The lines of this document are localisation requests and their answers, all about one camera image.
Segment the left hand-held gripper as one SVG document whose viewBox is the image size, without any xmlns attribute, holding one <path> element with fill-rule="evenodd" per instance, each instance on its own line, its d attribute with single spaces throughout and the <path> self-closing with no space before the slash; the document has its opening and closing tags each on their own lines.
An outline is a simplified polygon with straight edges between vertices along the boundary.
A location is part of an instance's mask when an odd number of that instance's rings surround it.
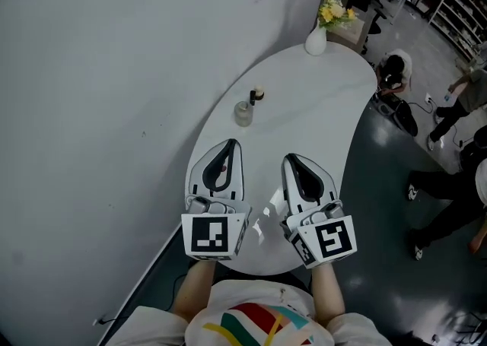
<svg viewBox="0 0 487 346">
<path fill-rule="evenodd" d="M 244 199 L 244 173 L 236 139 L 217 144 L 196 161 L 187 195 L 187 210 L 181 214 L 185 253 L 201 261 L 235 259 L 252 211 L 247 202 L 237 201 Z"/>
</svg>

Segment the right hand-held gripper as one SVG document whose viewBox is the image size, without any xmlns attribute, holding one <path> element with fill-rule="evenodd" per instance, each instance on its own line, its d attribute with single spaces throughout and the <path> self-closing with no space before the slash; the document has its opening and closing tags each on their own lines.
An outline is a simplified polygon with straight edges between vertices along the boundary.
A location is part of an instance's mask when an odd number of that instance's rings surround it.
<svg viewBox="0 0 487 346">
<path fill-rule="evenodd" d="M 282 174 L 293 215 L 280 226 L 304 267 L 315 268 L 357 252 L 352 216 L 344 213 L 341 202 L 333 202 L 338 195 L 331 175 L 299 154 L 285 156 Z"/>
</svg>

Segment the clear glass cup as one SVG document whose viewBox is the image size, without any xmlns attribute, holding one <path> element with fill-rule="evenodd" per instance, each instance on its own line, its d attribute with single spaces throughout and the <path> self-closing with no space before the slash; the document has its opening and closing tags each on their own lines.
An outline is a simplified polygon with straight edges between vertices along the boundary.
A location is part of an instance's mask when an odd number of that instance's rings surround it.
<svg viewBox="0 0 487 346">
<path fill-rule="evenodd" d="M 253 105 L 248 101 L 240 101 L 234 107 L 234 119 L 240 127 L 247 127 L 253 121 Z"/>
</svg>

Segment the person's right forearm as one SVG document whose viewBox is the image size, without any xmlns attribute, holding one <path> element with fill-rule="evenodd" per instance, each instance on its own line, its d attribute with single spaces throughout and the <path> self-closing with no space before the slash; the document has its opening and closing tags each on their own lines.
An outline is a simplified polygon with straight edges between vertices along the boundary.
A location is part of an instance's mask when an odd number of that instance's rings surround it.
<svg viewBox="0 0 487 346">
<path fill-rule="evenodd" d="M 323 327 L 327 327 L 330 321 L 345 314 L 345 303 L 331 262 L 312 269 L 311 292 L 316 321 Z"/>
</svg>

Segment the person's left forearm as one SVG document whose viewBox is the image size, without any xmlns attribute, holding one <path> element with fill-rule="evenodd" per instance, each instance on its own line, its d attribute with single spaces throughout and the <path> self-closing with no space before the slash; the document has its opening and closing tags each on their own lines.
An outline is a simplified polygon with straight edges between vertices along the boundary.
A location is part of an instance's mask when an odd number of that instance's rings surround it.
<svg viewBox="0 0 487 346">
<path fill-rule="evenodd" d="M 190 323 L 208 306 L 216 262 L 196 262 L 187 272 L 174 300 L 173 313 Z"/>
</svg>

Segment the white kidney-shaped table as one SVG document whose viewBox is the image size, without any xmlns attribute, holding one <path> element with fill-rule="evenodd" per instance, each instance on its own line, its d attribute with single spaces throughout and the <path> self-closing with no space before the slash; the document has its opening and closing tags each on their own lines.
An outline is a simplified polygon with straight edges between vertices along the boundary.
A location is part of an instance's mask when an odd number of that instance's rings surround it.
<svg viewBox="0 0 487 346">
<path fill-rule="evenodd" d="M 264 98 L 253 106 L 253 121 L 240 127 L 234 107 L 250 102 L 260 85 Z M 244 198 L 250 225 L 229 269 L 247 275 L 277 275 L 301 265 L 285 239 L 281 165 L 286 154 L 307 157 L 326 170 L 336 185 L 343 173 L 358 121 L 376 91 L 372 67 L 359 54 L 329 43 L 320 56 L 303 46 L 282 50 L 243 75 L 217 103 L 197 138 L 195 163 L 211 147 L 234 138 L 243 152 Z"/>
</svg>

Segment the black bag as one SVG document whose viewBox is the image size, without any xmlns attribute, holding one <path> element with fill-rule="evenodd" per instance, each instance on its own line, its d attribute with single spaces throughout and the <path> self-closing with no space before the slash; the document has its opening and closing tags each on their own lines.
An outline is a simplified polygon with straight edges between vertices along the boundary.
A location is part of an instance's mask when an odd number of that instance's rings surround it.
<svg viewBox="0 0 487 346">
<path fill-rule="evenodd" d="M 412 115 L 411 108 L 405 100 L 396 97 L 394 94 L 386 96 L 375 94 L 373 102 L 381 115 L 387 117 L 397 127 L 412 137 L 417 136 L 418 126 Z"/>
</svg>

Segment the white shirt colourful print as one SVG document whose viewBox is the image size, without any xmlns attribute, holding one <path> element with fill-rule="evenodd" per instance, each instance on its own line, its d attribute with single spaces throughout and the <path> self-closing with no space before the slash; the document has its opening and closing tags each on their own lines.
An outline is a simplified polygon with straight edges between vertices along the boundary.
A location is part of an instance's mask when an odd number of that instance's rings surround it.
<svg viewBox="0 0 487 346">
<path fill-rule="evenodd" d="M 139 306 L 106 346 L 392 346 L 374 323 L 346 313 L 322 326 L 311 295 L 269 281 L 220 281 L 191 322 Z"/>
</svg>

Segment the yellow flower bouquet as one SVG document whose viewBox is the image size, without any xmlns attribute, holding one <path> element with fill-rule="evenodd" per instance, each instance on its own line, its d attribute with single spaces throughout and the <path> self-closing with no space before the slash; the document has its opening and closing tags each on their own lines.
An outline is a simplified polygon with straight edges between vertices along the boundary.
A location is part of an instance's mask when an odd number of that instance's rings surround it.
<svg viewBox="0 0 487 346">
<path fill-rule="evenodd" d="M 336 26 L 343 26 L 356 19 L 356 13 L 351 8 L 345 8 L 341 0 L 320 0 L 317 13 L 317 26 L 330 30 Z"/>
</svg>

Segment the black office chair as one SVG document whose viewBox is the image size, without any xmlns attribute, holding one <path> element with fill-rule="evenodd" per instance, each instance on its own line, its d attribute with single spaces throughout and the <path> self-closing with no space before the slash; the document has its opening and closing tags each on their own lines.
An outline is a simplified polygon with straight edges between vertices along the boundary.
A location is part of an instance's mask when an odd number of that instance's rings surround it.
<svg viewBox="0 0 487 346">
<path fill-rule="evenodd" d="M 383 13 L 380 9 L 375 8 L 374 11 L 375 11 L 375 15 L 372 19 L 372 22 L 371 22 L 371 25 L 370 25 L 370 28 L 368 31 L 368 35 L 380 34 L 382 32 L 382 30 L 381 30 L 380 26 L 378 25 L 377 21 L 379 18 L 387 19 L 387 16 L 385 15 L 385 13 Z"/>
</svg>

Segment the white shelving rack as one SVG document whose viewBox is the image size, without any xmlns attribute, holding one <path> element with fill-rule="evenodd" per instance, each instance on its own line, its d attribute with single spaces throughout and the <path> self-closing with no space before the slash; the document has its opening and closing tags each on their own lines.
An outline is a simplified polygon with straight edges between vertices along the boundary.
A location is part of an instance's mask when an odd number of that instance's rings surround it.
<svg viewBox="0 0 487 346">
<path fill-rule="evenodd" d="M 440 0 L 428 21 L 467 60 L 477 57 L 476 48 L 487 31 L 484 0 Z"/>
</svg>

